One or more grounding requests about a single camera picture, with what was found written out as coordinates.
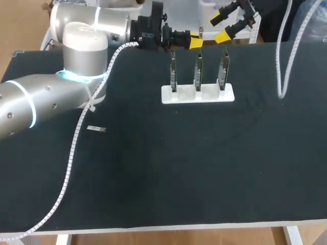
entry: silver robot arm segment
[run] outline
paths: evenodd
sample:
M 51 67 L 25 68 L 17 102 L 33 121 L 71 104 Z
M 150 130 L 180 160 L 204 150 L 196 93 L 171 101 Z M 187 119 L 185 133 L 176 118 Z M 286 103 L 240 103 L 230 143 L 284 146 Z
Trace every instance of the silver robot arm segment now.
M 90 100 L 107 69 L 107 36 L 87 24 L 72 22 L 65 26 L 63 46 L 63 71 L 0 84 L 0 139 Z M 104 99 L 105 91 L 95 103 Z
M 65 26 L 70 22 L 82 22 L 108 37 L 109 47 L 119 47 L 129 42 L 131 20 L 129 13 L 113 9 L 86 7 L 69 3 L 60 3 L 53 7 L 50 29 L 53 38 L 62 42 Z

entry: robotic arm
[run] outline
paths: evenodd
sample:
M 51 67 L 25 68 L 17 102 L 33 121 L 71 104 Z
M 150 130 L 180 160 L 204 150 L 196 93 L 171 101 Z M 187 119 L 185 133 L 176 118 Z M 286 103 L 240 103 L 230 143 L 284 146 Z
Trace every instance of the robotic arm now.
M 213 25 L 226 19 L 237 7 L 244 11 L 244 20 L 215 37 L 217 43 L 232 40 L 247 25 L 254 24 L 255 12 L 266 14 L 281 0 L 237 0 L 219 9 Z M 67 110 L 83 107 L 90 101 L 105 76 L 107 49 L 127 42 L 137 42 L 144 50 L 168 50 L 172 47 L 199 48 L 203 40 L 190 31 L 172 31 L 162 21 L 163 3 L 153 2 L 150 16 L 131 20 L 129 13 L 113 9 L 58 4 L 51 14 L 51 33 L 63 43 L 64 69 L 53 75 L 31 75 L 0 84 L 0 139 L 31 128 Z M 105 98 L 105 89 L 94 104 Z

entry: wooden floor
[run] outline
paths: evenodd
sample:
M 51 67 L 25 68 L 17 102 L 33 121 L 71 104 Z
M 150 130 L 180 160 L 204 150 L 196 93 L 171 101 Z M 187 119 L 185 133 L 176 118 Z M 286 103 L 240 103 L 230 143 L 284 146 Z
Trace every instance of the wooden floor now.
M 0 0 L 0 78 L 14 50 L 39 49 L 49 26 L 49 16 L 41 10 L 44 1 Z M 303 244 L 312 245 L 326 228 L 327 224 L 299 227 Z M 56 236 L 36 239 L 40 244 L 56 244 Z M 75 235 L 72 244 L 286 245 L 286 240 L 282 228 L 254 228 Z

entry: white tube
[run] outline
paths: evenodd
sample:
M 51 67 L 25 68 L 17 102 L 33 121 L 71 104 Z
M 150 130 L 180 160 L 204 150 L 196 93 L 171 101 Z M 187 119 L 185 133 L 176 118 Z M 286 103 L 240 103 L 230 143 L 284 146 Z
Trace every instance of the white tube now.
M 48 30 L 47 30 L 47 32 L 46 32 L 46 34 L 45 34 L 45 36 L 44 36 L 44 39 L 43 39 L 43 41 L 42 41 L 42 44 L 41 44 L 41 48 L 40 48 L 40 50 L 41 50 L 41 51 L 45 50 L 45 49 L 47 48 L 48 43 L 49 43 L 51 40 L 52 40 L 52 39 L 51 39 L 51 31 L 50 31 L 50 27 L 49 27 Z
M 282 35 L 284 32 L 284 28 L 285 28 L 285 24 L 286 21 L 288 19 L 288 16 L 290 14 L 291 11 L 291 7 L 292 7 L 292 0 L 289 0 L 288 5 L 287 5 L 287 9 L 286 9 L 286 13 L 281 25 L 281 29 L 279 31 L 279 35 L 278 35 L 278 40 L 277 40 L 277 47 L 276 47 L 276 71 L 277 71 L 277 93 L 278 93 L 278 97 L 280 99 L 283 99 L 285 97 L 285 94 L 287 92 L 287 87 L 288 87 L 288 82 L 289 82 L 289 78 L 290 78 L 290 74 L 291 74 L 291 70 L 292 70 L 292 66 L 293 66 L 293 62 L 294 62 L 294 58 L 296 56 L 296 52 L 299 46 L 299 43 L 302 39 L 302 35 L 313 15 L 313 13 L 317 10 L 317 8 L 319 7 L 319 5 L 321 4 L 322 0 L 317 0 L 311 7 L 311 9 L 308 11 L 304 21 L 302 22 L 302 25 L 300 27 L 300 29 L 298 30 L 298 33 L 296 35 L 295 38 L 295 42 L 293 44 L 293 48 L 291 51 L 291 55 L 287 64 L 287 68 L 286 68 L 286 72 L 285 72 L 285 78 L 284 78 L 284 83 L 283 83 L 283 89 L 282 89 L 282 80 L 281 80 L 281 64 L 280 64 L 280 60 L 279 60 L 279 52 L 281 49 L 281 41 L 282 41 Z
M 100 91 L 102 90 L 102 88 L 104 87 L 104 85 L 106 84 L 108 78 L 109 78 L 109 75 L 111 73 L 111 70 L 112 70 L 112 66 L 118 56 L 118 54 L 125 48 L 127 47 L 135 47 L 135 46 L 138 46 L 138 43 L 137 42 L 128 42 L 128 43 L 125 43 L 123 45 L 121 45 L 113 54 L 111 60 L 110 60 L 110 63 L 109 63 L 109 66 L 108 66 L 108 69 L 107 69 L 107 72 L 106 72 L 106 76 L 103 78 L 102 82 L 100 83 L 100 85 L 98 86 L 98 88 L 96 89 L 96 91 L 94 92 L 93 96 L 92 96 L 92 99 L 94 100 L 100 93 Z M 72 146 L 71 146 L 71 151 L 70 151 L 70 154 L 69 154 L 69 160 L 68 160 L 68 166 L 67 166 L 67 171 L 66 171 L 66 176 L 65 176 L 65 179 L 64 179 L 64 182 L 63 182 L 63 186 L 61 188 L 61 191 L 60 191 L 60 194 L 59 194 L 59 197 L 56 201 L 56 203 L 54 204 L 54 206 L 52 207 L 52 209 L 49 211 L 49 213 L 39 222 L 37 223 L 34 227 L 32 227 L 30 230 L 22 233 L 21 235 L 19 236 L 14 236 L 14 237 L 7 237 L 7 238 L 1 238 L 0 237 L 0 241 L 13 241 L 13 240 L 19 240 L 19 239 L 22 239 L 26 236 L 29 236 L 31 235 L 33 232 L 35 232 L 36 230 L 38 230 L 41 226 L 43 226 L 45 224 L 45 222 L 48 221 L 48 219 L 56 212 L 58 206 L 60 205 L 61 201 L 62 201 L 62 198 L 63 196 L 65 195 L 66 193 L 66 189 L 67 189 L 67 185 L 68 185 L 68 182 L 69 182 L 69 177 L 71 175 L 71 171 L 72 171 L 72 165 L 73 165 L 73 159 L 74 159 L 74 154 L 75 154 L 75 148 L 76 148 L 76 144 L 77 144 L 77 139 L 78 139 L 78 136 L 79 136 L 79 133 L 80 133 L 80 130 L 81 130 L 81 127 L 82 127 L 82 124 L 83 124 L 83 121 L 84 121 L 84 118 L 87 114 L 87 111 L 89 110 L 89 108 L 91 107 L 91 102 L 89 101 L 86 106 L 84 107 L 83 111 L 82 111 L 82 114 L 78 120 L 78 123 L 77 123 L 77 126 L 76 126 L 76 129 L 75 129 L 75 133 L 74 133 L 74 137 L 73 137 L 73 141 L 72 141 Z

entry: black table surface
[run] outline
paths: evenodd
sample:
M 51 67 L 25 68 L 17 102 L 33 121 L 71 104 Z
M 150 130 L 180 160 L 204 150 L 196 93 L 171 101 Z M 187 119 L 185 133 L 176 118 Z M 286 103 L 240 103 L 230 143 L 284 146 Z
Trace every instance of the black table surface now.
M 215 82 L 222 49 L 202 50 L 204 83 Z M 62 204 L 40 230 L 326 219 L 327 44 L 300 46 L 284 100 L 275 44 L 228 50 L 235 101 L 181 105 L 161 103 L 169 54 L 123 51 L 83 124 Z M 177 52 L 179 84 L 192 83 L 196 56 Z M 62 66 L 61 51 L 18 54 L 3 81 Z M 80 113 L 0 141 L 0 232 L 27 230 L 53 206 Z

